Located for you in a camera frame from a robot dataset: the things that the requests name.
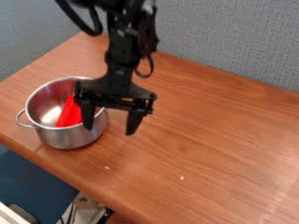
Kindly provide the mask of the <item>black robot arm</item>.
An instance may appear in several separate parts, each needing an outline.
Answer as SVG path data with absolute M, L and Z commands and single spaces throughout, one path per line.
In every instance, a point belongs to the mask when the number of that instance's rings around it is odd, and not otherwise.
M 153 58 L 159 38 L 155 29 L 155 0 L 55 0 L 74 24 L 91 36 L 109 33 L 107 73 L 75 84 L 75 102 L 86 129 L 94 127 L 95 108 L 129 112 L 126 133 L 137 133 L 143 118 L 154 113 L 157 93 L 138 86 L 133 76 L 147 79 L 138 70 L 141 60 Z

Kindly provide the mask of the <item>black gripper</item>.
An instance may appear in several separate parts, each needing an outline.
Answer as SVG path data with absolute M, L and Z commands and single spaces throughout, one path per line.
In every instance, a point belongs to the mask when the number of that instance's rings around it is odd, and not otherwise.
M 126 120 L 126 134 L 134 135 L 145 116 L 154 113 L 157 93 L 138 86 L 133 82 L 137 74 L 147 79 L 138 71 L 141 60 L 115 61 L 106 58 L 107 73 L 103 77 L 91 80 L 78 80 L 75 83 L 75 102 L 81 106 L 83 126 L 93 129 L 95 108 L 106 107 L 129 112 Z

